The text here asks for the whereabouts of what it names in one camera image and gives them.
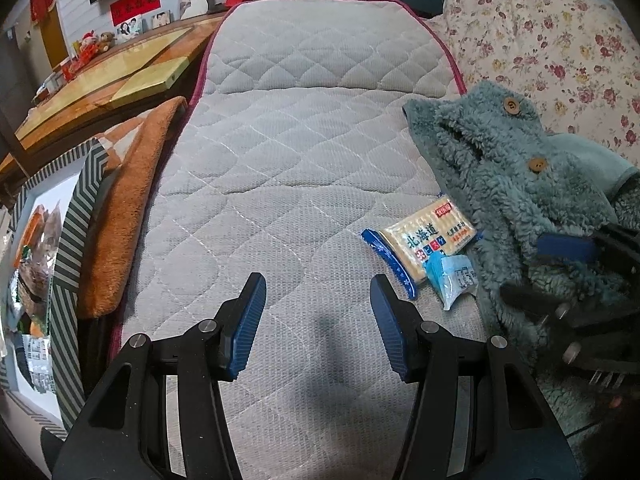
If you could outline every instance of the white quilted pad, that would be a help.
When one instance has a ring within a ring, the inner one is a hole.
[[[401,107],[455,97],[447,58],[394,2],[267,0],[225,20],[206,78],[150,200],[123,341],[181,334],[263,273],[248,366],[221,384],[243,477],[390,480],[415,388],[386,357],[369,282],[387,268],[360,232],[439,192]],[[426,287],[417,306],[484,339],[471,298],[443,312]],[[172,466],[183,472],[168,387]]]

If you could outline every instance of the quilted mattress pad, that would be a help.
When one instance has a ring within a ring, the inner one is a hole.
[[[442,43],[394,1],[242,4],[209,44],[150,198],[122,341],[179,335],[263,273],[248,366],[221,384],[246,480],[392,477],[415,389],[386,357],[369,282],[389,272],[360,232],[435,200],[401,107],[461,91]],[[472,298],[445,313],[426,287],[416,305],[484,339]],[[183,472],[176,387],[168,435]]]

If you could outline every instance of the yellow board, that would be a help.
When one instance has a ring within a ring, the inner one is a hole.
[[[169,32],[127,48],[82,72],[49,101],[32,110],[15,136],[23,140],[28,133],[72,103],[97,89],[140,70],[171,43],[188,32],[188,28]]]
[[[118,108],[164,92],[171,88],[188,66],[188,58],[177,57],[143,68],[124,83],[124,86],[113,95],[105,107]]]

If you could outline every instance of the floral blanket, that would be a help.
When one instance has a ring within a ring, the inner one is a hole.
[[[640,164],[640,47],[610,0],[446,0],[449,48],[468,87],[526,95],[550,132]]]

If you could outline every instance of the striped box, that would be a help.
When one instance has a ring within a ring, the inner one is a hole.
[[[84,405],[78,360],[76,303],[84,242],[107,157],[101,143],[96,139],[89,139],[47,164],[22,186],[9,224],[9,233],[12,235],[10,243],[12,243],[14,240],[19,240],[22,235],[22,230],[30,216],[30,207],[33,205],[34,197],[30,194],[33,195],[33,189],[36,186],[38,190],[42,190],[41,183],[51,181],[54,186],[55,182],[61,182],[61,179],[65,179],[65,186],[69,188],[75,183],[63,221],[48,306],[53,378],[60,419],[64,425],[64,428],[59,428],[58,434],[71,428]],[[70,171],[71,177],[65,176]],[[5,258],[1,265],[10,265],[10,260],[12,258]],[[0,276],[4,276],[5,271],[6,269],[2,269]],[[7,287],[8,283],[0,283],[3,294],[6,293]],[[2,302],[3,308],[6,307],[5,303],[5,301]],[[10,391],[15,400],[20,400],[22,394],[16,391],[15,374],[19,372],[15,369],[15,353],[11,343],[8,342],[7,346],[9,353],[0,361],[0,386]],[[34,404],[43,412],[36,413]],[[43,408],[38,402],[37,395],[18,402],[18,405],[28,407],[23,410],[41,425],[43,420],[47,419],[50,422],[52,419],[55,420],[57,415],[54,414],[53,418],[48,417],[50,410]]]

